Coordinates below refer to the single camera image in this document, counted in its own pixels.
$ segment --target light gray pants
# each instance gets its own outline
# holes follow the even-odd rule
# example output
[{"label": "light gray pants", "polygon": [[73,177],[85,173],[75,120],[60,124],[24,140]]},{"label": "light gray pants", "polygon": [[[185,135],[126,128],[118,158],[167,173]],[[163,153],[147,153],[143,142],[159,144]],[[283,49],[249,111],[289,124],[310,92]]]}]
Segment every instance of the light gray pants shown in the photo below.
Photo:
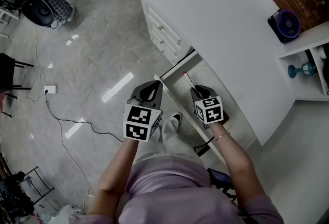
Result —
[{"label": "light gray pants", "polygon": [[160,156],[177,156],[204,166],[193,148],[180,140],[177,134],[178,125],[176,118],[166,119],[161,132],[157,128],[148,142],[139,143],[134,163]]}]

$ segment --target lavender shirt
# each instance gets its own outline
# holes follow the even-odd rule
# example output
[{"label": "lavender shirt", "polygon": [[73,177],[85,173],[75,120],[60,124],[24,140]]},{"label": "lavender shirt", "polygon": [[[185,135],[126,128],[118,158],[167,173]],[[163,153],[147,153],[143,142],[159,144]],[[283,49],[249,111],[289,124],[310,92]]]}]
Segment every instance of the lavender shirt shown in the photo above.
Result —
[{"label": "lavender shirt", "polygon": [[[220,190],[212,189],[207,170],[194,162],[164,156],[136,163],[127,183],[130,201],[120,224],[245,224],[239,210]],[[267,196],[248,202],[246,213],[259,224],[282,224],[283,219]],[[113,224],[101,215],[73,216],[71,224]]]}]

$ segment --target chair leg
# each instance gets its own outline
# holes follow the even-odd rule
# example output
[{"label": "chair leg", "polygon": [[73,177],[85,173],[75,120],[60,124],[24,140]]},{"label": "chair leg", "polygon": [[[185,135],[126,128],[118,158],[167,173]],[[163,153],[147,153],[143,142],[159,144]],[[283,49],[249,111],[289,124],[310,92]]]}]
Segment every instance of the chair leg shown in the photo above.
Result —
[{"label": "chair leg", "polygon": [[5,113],[4,111],[2,112],[4,115],[6,115],[6,116],[9,116],[10,118],[12,118],[12,116],[11,115],[9,115],[9,114],[7,114],[7,113]]},{"label": "chair leg", "polygon": [[24,63],[24,62],[15,61],[15,63],[21,64],[21,65],[25,65],[25,66],[29,66],[29,67],[34,67],[34,65],[32,65],[32,64],[28,64],[28,63]]},{"label": "chair leg", "polygon": [[17,97],[15,95],[10,95],[10,94],[5,94],[5,95],[7,95],[9,97],[12,97],[12,98],[15,98],[17,100]]},{"label": "chair leg", "polygon": [[31,88],[24,88],[24,87],[17,87],[17,88],[13,87],[11,89],[12,90],[31,90]]}]

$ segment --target tiled floor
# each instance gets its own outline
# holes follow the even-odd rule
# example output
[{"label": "tiled floor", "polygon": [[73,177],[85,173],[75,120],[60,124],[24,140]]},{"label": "tiled floor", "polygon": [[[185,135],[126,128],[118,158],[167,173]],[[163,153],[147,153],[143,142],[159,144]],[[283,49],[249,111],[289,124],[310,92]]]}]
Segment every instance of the tiled floor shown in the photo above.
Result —
[{"label": "tiled floor", "polygon": [[[35,55],[36,31],[42,83],[58,89],[57,94],[48,96],[53,113],[64,119],[83,118],[95,125],[95,130],[119,138],[124,105],[133,88],[153,80],[154,74],[163,74],[171,65],[150,41],[140,0],[68,1],[77,7],[71,23],[52,30],[35,28],[21,18],[9,40],[0,38],[1,52],[34,64],[34,68],[15,70],[15,83],[32,90],[15,92],[18,100],[6,99],[4,110],[13,118],[0,116],[0,135],[2,151],[14,171],[39,166],[46,181],[55,187],[49,199],[59,205],[81,206],[87,183],[62,145],[59,123],[49,113],[45,96],[38,99],[43,89]],[[120,89],[124,77],[129,82]],[[112,97],[104,102],[105,94]],[[162,109],[164,119],[177,111],[165,95]],[[110,135],[95,134],[87,124],[67,139],[73,126],[62,122],[63,141],[85,173],[92,196],[120,142]],[[189,127],[188,123],[183,125],[186,130]]]}]

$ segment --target white desk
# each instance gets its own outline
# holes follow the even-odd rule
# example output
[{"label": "white desk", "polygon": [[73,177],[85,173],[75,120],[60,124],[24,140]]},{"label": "white desk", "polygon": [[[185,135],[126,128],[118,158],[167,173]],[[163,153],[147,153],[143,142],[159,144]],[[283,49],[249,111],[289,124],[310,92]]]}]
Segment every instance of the white desk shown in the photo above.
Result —
[{"label": "white desk", "polygon": [[277,51],[284,50],[284,45],[267,23],[278,10],[274,1],[145,2],[156,8],[195,48],[264,144],[295,101],[275,57]]}]

